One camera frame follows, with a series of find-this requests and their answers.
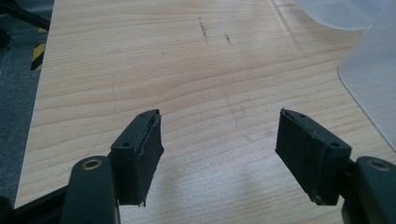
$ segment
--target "gray carpet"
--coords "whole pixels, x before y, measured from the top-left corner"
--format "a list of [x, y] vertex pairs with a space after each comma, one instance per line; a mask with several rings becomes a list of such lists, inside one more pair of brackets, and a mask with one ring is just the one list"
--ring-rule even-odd
[[[48, 8], [52, 6], [53, 0], [35, 6], [36, 14], [50, 19]], [[46, 36], [37, 35], [36, 27], [7, 15], [0, 17], [0, 27], [14, 39], [11, 47], [0, 53], [0, 195], [14, 204], [40, 77], [40, 70], [30, 70], [33, 50], [37, 40]]]

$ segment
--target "light wood grain surface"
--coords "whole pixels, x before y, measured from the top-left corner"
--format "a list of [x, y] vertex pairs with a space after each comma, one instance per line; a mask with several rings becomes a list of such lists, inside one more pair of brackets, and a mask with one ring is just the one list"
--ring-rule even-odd
[[106, 155], [140, 112], [163, 114], [147, 207], [122, 223], [340, 223], [275, 154], [279, 110], [315, 119], [352, 159], [396, 162], [337, 75], [361, 32], [317, 24], [289, 0], [56, 0], [17, 205]]

